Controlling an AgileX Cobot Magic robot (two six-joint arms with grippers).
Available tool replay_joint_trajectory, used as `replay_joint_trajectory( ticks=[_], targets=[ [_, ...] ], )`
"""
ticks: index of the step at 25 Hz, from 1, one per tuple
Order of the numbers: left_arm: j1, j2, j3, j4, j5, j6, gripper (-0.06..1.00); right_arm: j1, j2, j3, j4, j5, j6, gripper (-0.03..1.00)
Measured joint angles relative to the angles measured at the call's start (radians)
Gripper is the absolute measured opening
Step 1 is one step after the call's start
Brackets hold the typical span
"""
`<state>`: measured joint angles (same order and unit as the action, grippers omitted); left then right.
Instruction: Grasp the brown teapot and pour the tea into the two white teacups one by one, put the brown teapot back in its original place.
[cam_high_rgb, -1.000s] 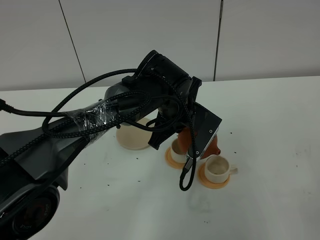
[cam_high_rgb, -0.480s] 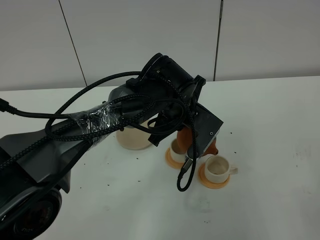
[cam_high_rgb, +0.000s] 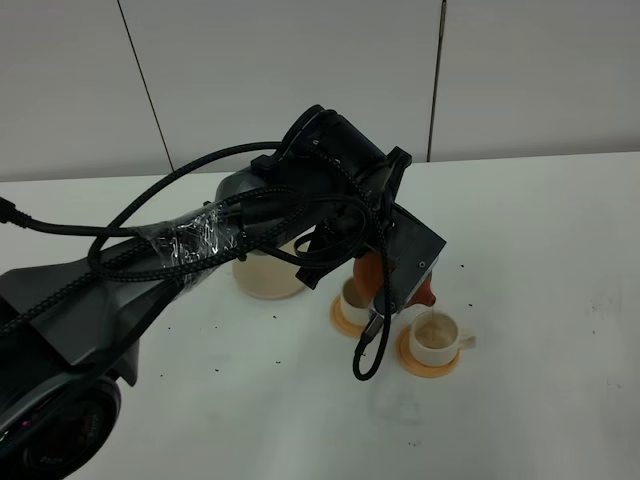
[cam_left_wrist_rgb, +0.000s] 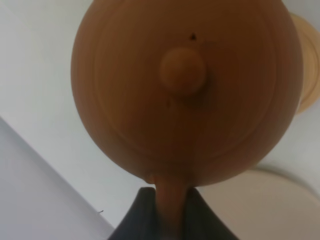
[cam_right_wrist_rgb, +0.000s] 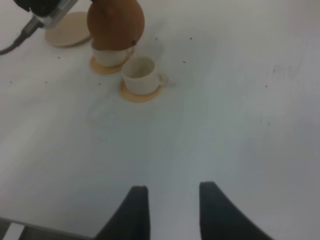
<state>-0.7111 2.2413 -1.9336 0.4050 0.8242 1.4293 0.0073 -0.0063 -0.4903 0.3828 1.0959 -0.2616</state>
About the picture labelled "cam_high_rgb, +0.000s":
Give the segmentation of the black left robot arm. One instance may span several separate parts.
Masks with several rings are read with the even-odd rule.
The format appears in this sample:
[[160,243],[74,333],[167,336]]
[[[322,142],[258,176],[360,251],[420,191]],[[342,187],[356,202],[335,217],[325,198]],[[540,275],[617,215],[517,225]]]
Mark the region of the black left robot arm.
[[[130,218],[183,176],[233,155],[249,165],[215,198],[173,220]],[[393,203],[411,156],[383,152],[333,110],[313,106],[276,142],[228,147],[144,191],[104,227],[53,224],[1,203],[1,220],[39,233],[88,237],[85,257],[1,277],[1,475],[62,479],[111,434],[120,382],[134,384],[139,341],[162,311],[218,267],[280,255],[318,280],[373,249],[386,253]]]

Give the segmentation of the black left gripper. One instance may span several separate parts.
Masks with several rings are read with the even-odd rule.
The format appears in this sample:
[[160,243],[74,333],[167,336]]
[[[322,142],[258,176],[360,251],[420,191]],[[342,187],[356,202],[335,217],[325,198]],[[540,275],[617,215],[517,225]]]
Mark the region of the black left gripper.
[[[346,171],[376,209],[388,210],[394,203],[404,171],[412,156],[400,147],[383,153],[344,116],[314,105],[286,132],[277,158],[329,159]],[[325,220],[294,241],[301,261],[296,277],[315,289],[319,281],[350,258],[349,239]]]

